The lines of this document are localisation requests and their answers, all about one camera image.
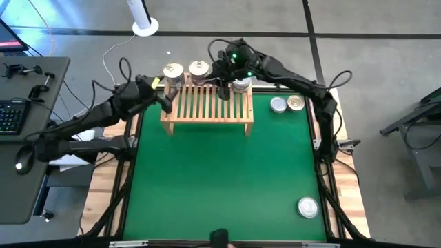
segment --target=pole base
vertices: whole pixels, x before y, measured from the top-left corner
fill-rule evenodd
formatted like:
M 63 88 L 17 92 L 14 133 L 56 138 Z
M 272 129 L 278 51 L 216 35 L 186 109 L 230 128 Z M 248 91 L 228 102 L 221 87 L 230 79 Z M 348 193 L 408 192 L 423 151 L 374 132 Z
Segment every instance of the pole base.
M 155 18 L 150 18 L 150 20 L 152 21 L 152 23 L 150 24 L 149 28 L 139 28 L 136 22 L 133 23 L 133 32 L 140 37 L 148 37 L 156 33 L 156 31 L 158 31 L 159 29 L 159 23 Z

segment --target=computer mouse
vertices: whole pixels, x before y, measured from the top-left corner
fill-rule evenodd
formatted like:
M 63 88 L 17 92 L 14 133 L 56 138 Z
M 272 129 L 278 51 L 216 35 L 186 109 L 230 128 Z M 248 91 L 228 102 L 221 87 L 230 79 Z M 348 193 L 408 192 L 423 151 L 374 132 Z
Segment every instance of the computer mouse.
M 15 172 L 19 175 L 26 175 L 32 169 L 34 165 L 34 146 L 23 146 L 17 155 L 15 155 Z

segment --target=monitor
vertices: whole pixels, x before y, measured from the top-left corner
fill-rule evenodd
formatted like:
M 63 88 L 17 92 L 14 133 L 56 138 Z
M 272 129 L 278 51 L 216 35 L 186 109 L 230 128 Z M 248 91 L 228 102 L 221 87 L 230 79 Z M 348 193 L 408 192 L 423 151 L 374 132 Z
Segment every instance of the monitor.
M 29 50 L 29 48 L 26 43 L 0 19 L 0 52 L 19 52 L 27 50 Z

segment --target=white cable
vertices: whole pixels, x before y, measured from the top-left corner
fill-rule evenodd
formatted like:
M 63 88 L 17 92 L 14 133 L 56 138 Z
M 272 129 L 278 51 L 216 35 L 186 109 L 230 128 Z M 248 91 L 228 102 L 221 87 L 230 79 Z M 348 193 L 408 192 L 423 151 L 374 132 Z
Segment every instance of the white cable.
M 54 52 L 54 36 L 52 35 L 52 30 L 49 28 L 48 23 L 44 20 L 44 18 L 41 16 L 39 10 L 37 10 L 37 8 L 35 7 L 35 5 L 31 2 L 31 0 L 28 0 L 30 5 L 32 5 L 32 7 L 34 8 L 34 10 L 37 12 L 37 14 L 40 16 L 41 20 L 44 22 L 44 24 L 46 25 L 46 27 L 49 30 L 49 36 L 50 36 L 50 52 L 49 52 L 49 56 L 52 56 L 52 53 Z
M 105 56 L 108 52 L 110 52 L 110 50 L 114 49 L 115 47 L 117 47 L 117 46 L 119 46 L 119 45 L 124 45 L 124 44 L 126 44 L 127 42 L 131 41 L 135 36 L 136 36 L 136 34 L 133 34 L 132 38 L 130 38 L 128 41 L 124 41 L 124 42 L 122 42 L 122 43 L 120 43 L 120 44 L 116 44 L 116 45 L 112 46 L 109 50 L 107 50 L 107 52 L 105 52 L 105 53 L 103 54 L 103 65 L 104 65 L 104 68 L 105 68 L 105 70 L 107 71 L 107 73 L 108 73 L 108 74 L 110 75 L 110 77 L 112 78 L 113 85 L 116 85 L 116 83 L 115 83 L 115 79 L 114 79 L 112 73 L 110 73 L 109 69 L 108 69 L 107 66 L 105 65 L 104 56 Z

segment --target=wooden dish rack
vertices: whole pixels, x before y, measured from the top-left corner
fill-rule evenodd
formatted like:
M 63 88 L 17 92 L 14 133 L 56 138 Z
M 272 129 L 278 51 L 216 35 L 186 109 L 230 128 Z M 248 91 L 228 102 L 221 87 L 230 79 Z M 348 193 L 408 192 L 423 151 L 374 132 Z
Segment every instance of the wooden dish rack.
M 245 135 L 249 136 L 253 127 L 253 95 L 251 87 L 246 92 L 235 93 L 230 88 L 230 100 L 218 97 L 218 88 L 213 85 L 194 85 L 186 75 L 184 86 L 172 103 L 172 112 L 161 112 L 161 123 L 169 135 L 173 135 L 175 123 L 225 123 L 244 124 Z M 165 84 L 165 93 L 170 93 Z

